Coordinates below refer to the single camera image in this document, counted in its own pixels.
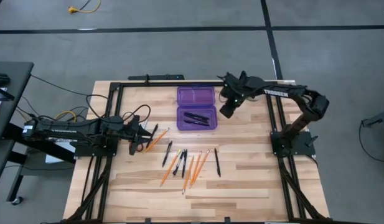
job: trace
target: pencil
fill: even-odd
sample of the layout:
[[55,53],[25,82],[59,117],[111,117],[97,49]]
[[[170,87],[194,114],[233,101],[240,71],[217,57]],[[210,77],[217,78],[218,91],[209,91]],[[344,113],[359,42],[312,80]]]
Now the pencil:
[[197,157],[197,163],[196,163],[196,166],[194,167],[194,171],[193,171],[193,176],[192,178],[190,179],[190,185],[189,185],[189,188],[192,187],[193,185],[193,180],[194,180],[194,177],[196,176],[196,172],[197,172],[197,168],[199,166],[199,161],[200,161],[200,156],[202,155],[202,151],[200,151],[199,153],[199,156]]
[[172,163],[171,163],[171,165],[169,166],[167,173],[166,173],[165,176],[162,178],[160,187],[164,184],[164,181],[166,181],[167,176],[168,176],[169,172],[171,171],[172,166],[174,165],[175,161],[177,160],[179,154],[180,154],[180,149],[178,150],[177,155],[176,155],[176,156],[174,157],[174,159],[172,160]]
[[199,176],[199,173],[200,173],[200,171],[202,170],[203,165],[204,165],[204,162],[205,162],[205,160],[206,160],[206,158],[207,158],[207,156],[208,156],[209,153],[210,153],[210,151],[208,150],[207,153],[205,154],[204,158],[203,158],[203,161],[202,161],[202,164],[201,164],[200,167],[199,167],[199,170],[198,170],[197,173],[196,173],[196,176],[194,177],[194,180],[193,180],[192,185],[194,185],[194,183],[196,182],[196,180],[197,180],[197,176]]
[[185,183],[184,183],[184,188],[182,190],[182,194],[184,194],[185,190],[186,190],[187,181],[189,180],[190,171],[192,170],[193,160],[194,160],[194,156],[192,157],[192,161],[189,164],[189,170],[187,171],[187,174],[186,174],[186,179],[185,179]]
[[154,146],[154,144],[158,141],[158,140],[160,140],[160,138],[161,137],[163,137],[163,135],[165,135],[166,133],[167,133],[167,131],[169,130],[169,128],[167,128],[163,133],[161,133],[160,134],[160,136],[156,139],[156,140],[154,140],[153,141],[153,143],[143,152],[143,153],[146,153],[146,152],[148,152],[153,146]]

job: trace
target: black pen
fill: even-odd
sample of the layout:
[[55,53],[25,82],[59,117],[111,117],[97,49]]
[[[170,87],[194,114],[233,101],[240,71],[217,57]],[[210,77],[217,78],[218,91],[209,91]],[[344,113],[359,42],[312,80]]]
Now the black pen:
[[198,122],[198,121],[186,120],[186,119],[184,119],[184,122],[188,123],[188,124],[198,124],[198,125],[202,125],[202,126],[210,126],[209,124],[201,123],[201,122]]
[[202,116],[202,115],[198,115],[198,114],[193,114],[193,113],[190,113],[190,112],[185,112],[184,115],[189,115],[189,116],[193,116],[193,117],[196,117],[196,118],[200,118],[200,119],[210,119],[206,116]]
[[166,156],[164,157],[164,160],[163,160],[163,162],[162,162],[162,166],[161,166],[161,167],[164,167],[164,165],[166,164],[167,157],[168,157],[168,153],[169,153],[169,150],[171,149],[171,146],[172,146],[172,141],[168,144],[168,148],[167,148]]
[[188,118],[192,118],[192,119],[195,119],[196,121],[200,121],[200,122],[203,122],[203,123],[208,123],[208,120],[206,119],[202,119],[202,118],[199,118],[199,117],[196,117],[196,116],[192,116],[192,115],[189,115],[189,114],[184,114],[185,117],[188,117]]
[[215,160],[217,161],[217,173],[218,173],[219,177],[221,177],[221,169],[219,169],[219,160],[218,160],[217,149],[214,149],[214,153],[215,153]]
[[159,127],[159,124],[156,124],[155,127],[154,127],[154,129],[153,129],[152,135],[150,136],[150,139],[149,139],[148,143],[146,144],[146,148],[148,148],[149,145],[150,145],[150,142],[152,142],[154,133],[157,131],[157,128],[158,128],[158,127]]
[[178,171],[180,162],[182,162],[182,158],[183,158],[184,155],[185,155],[185,149],[182,151],[182,154],[180,155],[180,158],[179,158],[179,160],[178,160],[177,166],[175,167],[175,170],[172,172],[172,174],[173,174],[174,176],[177,175],[177,171]]
[[182,178],[184,178],[184,176],[185,176],[186,158],[187,158],[187,149],[185,151],[184,167],[182,168]]

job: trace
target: purple container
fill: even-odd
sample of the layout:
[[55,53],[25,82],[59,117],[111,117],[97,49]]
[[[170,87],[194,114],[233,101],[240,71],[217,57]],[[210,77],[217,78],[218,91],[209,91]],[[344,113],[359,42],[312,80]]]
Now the purple container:
[[[217,128],[217,109],[215,104],[215,92],[212,86],[180,86],[177,90],[177,127],[180,131],[214,130]],[[184,118],[185,112],[198,114],[210,118],[209,126],[189,124]]]

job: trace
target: wood plank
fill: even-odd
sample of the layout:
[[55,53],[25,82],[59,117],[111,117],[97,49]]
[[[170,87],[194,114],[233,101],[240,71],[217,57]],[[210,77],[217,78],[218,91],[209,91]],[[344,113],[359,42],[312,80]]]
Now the wood plank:
[[[109,81],[95,83],[94,94],[107,96]],[[223,222],[224,217],[239,222],[281,222],[287,220],[283,190],[277,158],[272,153],[269,133],[271,124],[265,96],[258,101],[245,101],[235,114],[227,119],[219,112],[222,103],[216,100],[218,127],[213,131],[179,131],[176,126],[177,87],[127,87],[121,100],[120,114],[135,110],[141,104],[151,107],[147,130],[159,125],[155,138],[166,128],[168,133],[146,154],[128,154],[127,141],[120,141],[113,158],[104,222]],[[215,87],[215,98],[221,88]],[[116,104],[117,92],[113,98]],[[287,122],[300,114],[298,106],[290,99],[282,99]],[[276,101],[272,98],[275,116]],[[102,115],[106,100],[91,99],[91,105]],[[146,117],[146,108],[138,111]],[[95,118],[89,111],[88,119]],[[172,141],[166,165],[161,167],[168,143]],[[217,174],[213,153],[218,151],[222,176]],[[161,179],[178,149],[188,149],[187,166],[192,156],[195,161],[200,151],[211,152],[193,187],[182,195],[184,179],[182,166],[175,177],[172,174],[160,187]],[[301,190],[323,215],[328,216],[323,189],[315,163],[305,156],[294,157]],[[81,194],[90,158],[77,160],[72,184],[68,193],[63,217],[68,218],[81,203]],[[90,175],[87,193],[90,189]],[[96,217],[100,194],[95,198],[93,216]],[[296,200],[292,193],[294,211]]]

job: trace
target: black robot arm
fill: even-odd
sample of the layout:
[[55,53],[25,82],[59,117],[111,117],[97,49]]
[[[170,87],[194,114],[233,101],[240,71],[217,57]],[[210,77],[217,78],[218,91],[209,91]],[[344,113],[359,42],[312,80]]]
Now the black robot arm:
[[24,124],[22,136],[27,141],[69,139],[76,156],[113,156],[118,140],[125,139],[130,142],[129,154],[133,155],[139,145],[149,141],[143,136],[151,136],[141,127],[139,118],[135,115],[128,124],[120,116],[77,123],[32,118]]
[[231,73],[219,78],[223,80],[224,86],[220,94],[228,98],[220,112],[227,118],[230,118],[234,110],[248,97],[254,98],[265,94],[290,98],[297,103],[302,115],[293,124],[287,124],[279,136],[281,147],[288,149],[295,145],[299,132],[303,128],[311,121],[323,118],[329,105],[329,100],[325,96],[316,91],[308,90],[307,86],[266,82],[259,77],[248,77],[244,71],[242,71],[239,79]]

